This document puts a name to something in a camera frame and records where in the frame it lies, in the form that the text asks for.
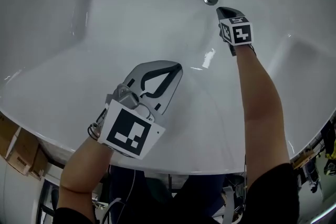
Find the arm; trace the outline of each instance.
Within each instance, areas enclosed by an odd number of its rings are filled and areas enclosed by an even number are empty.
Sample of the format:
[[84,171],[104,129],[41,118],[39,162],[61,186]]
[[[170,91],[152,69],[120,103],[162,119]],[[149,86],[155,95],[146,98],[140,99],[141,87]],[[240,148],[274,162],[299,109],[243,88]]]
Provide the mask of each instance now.
[[236,46],[244,107],[248,185],[272,168],[289,163],[279,94],[254,52]]
[[108,147],[87,138],[62,172],[57,208],[73,209],[94,223],[92,191],[108,169],[112,153]]

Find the white glossy surface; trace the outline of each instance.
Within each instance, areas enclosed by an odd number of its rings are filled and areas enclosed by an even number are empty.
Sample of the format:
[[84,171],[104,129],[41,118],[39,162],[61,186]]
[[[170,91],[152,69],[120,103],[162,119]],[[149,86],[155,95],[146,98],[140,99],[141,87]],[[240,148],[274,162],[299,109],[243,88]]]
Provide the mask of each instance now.
[[244,169],[236,59],[219,37],[215,8],[254,24],[258,58],[282,99],[291,157],[336,107],[335,0],[0,0],[0,109],[67,150],[137,64],[171,60],[184,75],[165,115],[170,128],[143,161],[171,173]]

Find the black sleeve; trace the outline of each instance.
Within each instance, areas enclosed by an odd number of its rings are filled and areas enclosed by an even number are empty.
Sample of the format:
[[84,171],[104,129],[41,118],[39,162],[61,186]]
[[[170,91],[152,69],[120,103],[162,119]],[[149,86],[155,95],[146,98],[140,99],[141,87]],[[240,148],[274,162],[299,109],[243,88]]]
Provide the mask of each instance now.
[[70,208],[58,208],[52,222],[52,224],[92,224],[91,220],[86,216]]
[[260,176],[249,188],[242,223],[297,223],[299,195],[290,164]]

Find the cardboard box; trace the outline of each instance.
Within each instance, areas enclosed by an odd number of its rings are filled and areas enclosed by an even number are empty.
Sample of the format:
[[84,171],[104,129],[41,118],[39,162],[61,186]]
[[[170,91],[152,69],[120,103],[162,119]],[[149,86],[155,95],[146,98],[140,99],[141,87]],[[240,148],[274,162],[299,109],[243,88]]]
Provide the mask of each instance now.
[[37,180],[41,180],[41,177],[44,175],[44,171],[47,168],[48,159],[46,155],[43,153],[41,148],[37,150],[34,164],[30,169],[29,173],[35,177]]
[[15,142],[15,134],[19,126],[0,113],[0,155],[8,156],[11,144]]
[[34,164],[38,149],[38,140],[35,135],[21,129],[7,162],[21,174],[27,175]]
[[302,152],[300,157],[292,163],[293,169],[297,169],[305,165],[308,161],[314,158],[315,154],[313,150],[309,150],[307,152]]

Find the forearm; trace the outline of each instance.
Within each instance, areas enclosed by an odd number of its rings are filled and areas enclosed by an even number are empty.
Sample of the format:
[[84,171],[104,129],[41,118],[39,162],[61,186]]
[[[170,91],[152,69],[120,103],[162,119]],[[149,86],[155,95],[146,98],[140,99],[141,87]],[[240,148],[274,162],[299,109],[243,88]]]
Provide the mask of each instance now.
[[245,120],[249,184],[273,167],[289,162],[279,94],[247,46],[236,46]]
[[104,176],[113,151],[87,138],[65,166],[60,185],[77,193],[91,193]]

